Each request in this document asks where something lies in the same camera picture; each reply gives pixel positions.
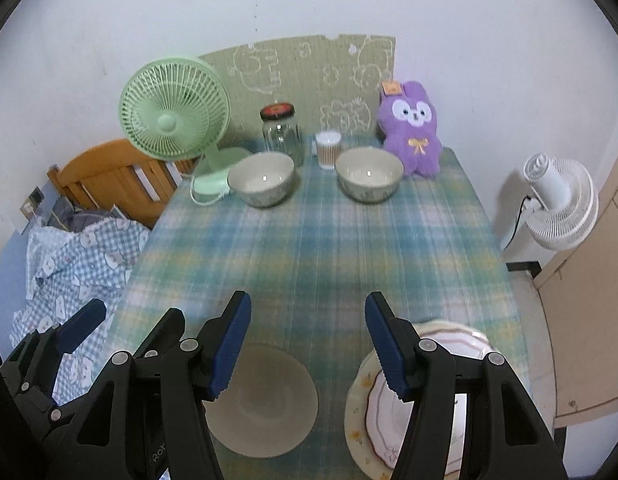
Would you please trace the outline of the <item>ceramic bowl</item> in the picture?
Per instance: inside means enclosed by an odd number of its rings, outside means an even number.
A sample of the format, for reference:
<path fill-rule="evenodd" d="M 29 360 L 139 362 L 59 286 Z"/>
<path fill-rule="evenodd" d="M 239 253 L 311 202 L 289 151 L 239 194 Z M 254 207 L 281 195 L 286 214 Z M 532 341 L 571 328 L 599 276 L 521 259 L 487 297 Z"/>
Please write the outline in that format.
<path fill-rule="evenodd" d="M 268 208 L 281 203 L 291 192 L 295 170 L 294 161 L 286 154 L 258 153 L 229 171 L 228 185 L 248 206 Z"/>
<path fill-rule="evenodd" d="M 307 368 L 290 354 L 266 344 L 247 344 L 228 388 L 205 404 L 213 437 L 249 458 L 291 452 L 309 436 L 319 398 Z"/>
<path fill-rule="evenodd" d="M 372 146 L 361 146 L 342 152 L 335 162 L 338 183 L 353 200 L 377 204 L 388 200 L 403 177 L 400 159 Z"/>

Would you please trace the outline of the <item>scalloped yellow flower plate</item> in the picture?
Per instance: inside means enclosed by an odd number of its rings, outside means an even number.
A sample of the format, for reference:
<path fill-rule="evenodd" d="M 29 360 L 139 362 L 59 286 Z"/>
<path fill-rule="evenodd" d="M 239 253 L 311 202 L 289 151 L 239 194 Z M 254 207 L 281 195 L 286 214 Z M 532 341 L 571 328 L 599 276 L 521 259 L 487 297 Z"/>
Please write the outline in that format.
<path fill-rule="evenodd" d="M 393 471 L 374 452 L 367 435 L 367 398 L 382 370 L 374 351 L 362 360 L 346 399 L 344 434 L 352 460 L 368 479 L 389 479 Z"/>

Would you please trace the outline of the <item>green desk fan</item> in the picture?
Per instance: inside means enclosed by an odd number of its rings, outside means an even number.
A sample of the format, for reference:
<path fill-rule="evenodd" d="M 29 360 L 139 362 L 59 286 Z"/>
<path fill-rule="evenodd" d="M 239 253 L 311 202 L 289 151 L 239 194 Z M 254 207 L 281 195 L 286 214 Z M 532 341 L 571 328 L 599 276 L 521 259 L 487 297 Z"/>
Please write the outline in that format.
<path fill-rule="evenodd" d="M 118 104 L 119 122 L 140 152 L 163 162 L 198 158 L 190 198 L 209 207 L 231 193 L 230 170 L 251 152 L 220 148 L 231 119 L 227 89 L 199 58 L 160 58 L 128 80 Z"/>

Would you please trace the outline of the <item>red pattern white plate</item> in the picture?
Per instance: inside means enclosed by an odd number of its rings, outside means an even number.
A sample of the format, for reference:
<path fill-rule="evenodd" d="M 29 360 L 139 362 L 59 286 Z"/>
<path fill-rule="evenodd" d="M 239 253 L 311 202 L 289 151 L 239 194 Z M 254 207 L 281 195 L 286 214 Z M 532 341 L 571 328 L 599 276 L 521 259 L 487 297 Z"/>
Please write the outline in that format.
<path fill-rule="evenodd" d="M 481 360 L 494 351 L 487 336 L 479 330 L 444 320 L 415 324 L 421 338 L 433 339 L 456 356 Z M 461 468 L 464 431 L 466 431 L 466 400 L 464 393 L 454 397 L 453 427 L 446 474 Z M 403 403 L 387 385 L 382 372 L 376 374 L 367 396 L 365 429 L 371 438 L 374 452 L 390 469 L 394 469 L 411 415 L 412 403 Z"/>

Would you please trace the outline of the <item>plaid green tablecloth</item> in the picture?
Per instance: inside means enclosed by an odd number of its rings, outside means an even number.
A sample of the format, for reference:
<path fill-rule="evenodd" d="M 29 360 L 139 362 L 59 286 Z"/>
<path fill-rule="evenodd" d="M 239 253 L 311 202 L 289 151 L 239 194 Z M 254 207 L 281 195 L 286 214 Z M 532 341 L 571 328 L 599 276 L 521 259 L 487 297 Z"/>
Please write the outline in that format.
<path fill-rule="evenodd" d="M 351 200 L 333 172 L 305 162 L 295 190 L 267 209 L 235 196 L 209 207 L 179 188 L 150 232 L 104 350 L 134 350 L 171 308 L 195 335 L 233 292 L 251 296 L 250 342 L 290 353 L 318 390 L 315 426 L 271 460 L 216 453 L 229 479 L 358 479 L 344 434 L 347 392 L 372 344 L 364 301 L 382 292 L 401 318 L 476 328 L 522 382 L 530 378 L 509 274 L 487 214 L 451 150 L 439 175 L 403 180 L 383 203 Z"/>

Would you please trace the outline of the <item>glass jar black lid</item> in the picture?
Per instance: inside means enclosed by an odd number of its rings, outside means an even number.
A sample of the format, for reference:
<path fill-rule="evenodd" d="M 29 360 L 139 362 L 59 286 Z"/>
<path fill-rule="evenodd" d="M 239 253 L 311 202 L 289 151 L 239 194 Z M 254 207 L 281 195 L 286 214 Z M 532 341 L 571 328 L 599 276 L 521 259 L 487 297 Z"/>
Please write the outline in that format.
<path fill-rule="evenodd" d="M 305 147 L 298 129 L 295 107 L 291 103 L 273 103 L 260 111 L 262 136 L 268 151 L 288 155 L 296 167 L 303 164 Z"/>

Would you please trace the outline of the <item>green patterned mat board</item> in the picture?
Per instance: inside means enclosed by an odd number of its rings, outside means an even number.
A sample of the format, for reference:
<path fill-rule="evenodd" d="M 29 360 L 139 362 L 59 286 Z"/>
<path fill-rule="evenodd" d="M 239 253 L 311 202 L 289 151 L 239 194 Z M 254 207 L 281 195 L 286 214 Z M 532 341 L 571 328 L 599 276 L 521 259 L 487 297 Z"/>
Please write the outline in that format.
<path fill-rule="evenodd" d="M 379 90 L 394 78 L 390 36 L 289 37 L 203 54 L 228 90 L 231 119 L 221 145 L 265 148 L 260 111 L 288 102 L 307 143 L 320 131 L 343 135 L 345 148 L 375 144 Z"/>

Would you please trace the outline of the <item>white standing fan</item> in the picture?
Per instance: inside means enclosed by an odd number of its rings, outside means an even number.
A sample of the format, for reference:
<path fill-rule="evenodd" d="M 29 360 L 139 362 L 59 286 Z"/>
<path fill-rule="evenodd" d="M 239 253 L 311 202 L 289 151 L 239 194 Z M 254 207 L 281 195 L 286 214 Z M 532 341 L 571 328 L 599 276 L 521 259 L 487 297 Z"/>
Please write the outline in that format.
<path fill-rule="evenodd" d="M 599 194 L 584 165 L 574 159 L 537 153 L 526 160 L 522 175 L 530 187 L 514 221 L 506 250 L 524 220 L 533 240 L 550 252 L 564 252 L 582 244 L 596 225 Z"/>

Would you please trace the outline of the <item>wall power outlet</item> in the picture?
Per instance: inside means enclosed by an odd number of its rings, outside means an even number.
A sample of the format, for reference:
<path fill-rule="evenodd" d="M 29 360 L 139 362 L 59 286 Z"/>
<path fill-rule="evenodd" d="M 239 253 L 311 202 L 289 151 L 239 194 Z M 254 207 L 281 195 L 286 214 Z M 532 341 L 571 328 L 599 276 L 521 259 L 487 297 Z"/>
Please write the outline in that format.
<path fill-rule="evenodd" d="M 19 208 L 24 218 L 30 221 L 36 215 L 44 201 L 44 197 L 44 193 L 36 186 Z"/>

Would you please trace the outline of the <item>cotton swab container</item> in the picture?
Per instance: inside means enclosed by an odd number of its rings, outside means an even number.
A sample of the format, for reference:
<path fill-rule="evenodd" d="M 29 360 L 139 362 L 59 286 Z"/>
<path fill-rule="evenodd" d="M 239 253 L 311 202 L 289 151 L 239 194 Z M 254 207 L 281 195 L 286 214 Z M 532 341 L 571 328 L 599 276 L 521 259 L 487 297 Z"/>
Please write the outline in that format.
<path fill-rule="evenodd" d="M 318 165 L 323 170 L 333 170 L 341 154 L 343 137 L 338 131 L 321 131 L 315 135 L 315 152 Z"/>

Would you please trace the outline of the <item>purple plush bunny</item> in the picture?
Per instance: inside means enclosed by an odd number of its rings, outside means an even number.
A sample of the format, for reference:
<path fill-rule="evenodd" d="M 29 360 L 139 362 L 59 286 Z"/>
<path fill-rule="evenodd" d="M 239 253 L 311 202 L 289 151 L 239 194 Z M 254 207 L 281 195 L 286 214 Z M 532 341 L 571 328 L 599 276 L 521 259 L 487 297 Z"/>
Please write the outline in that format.
<path fill-rule="evenodd" d="M 383 81 L 376 121 L 383 148 L 397 156 L 403 174 L 432 178 L 440 171 L 443 144 L 437 136 L 437 112 L 423 84 Z"/>

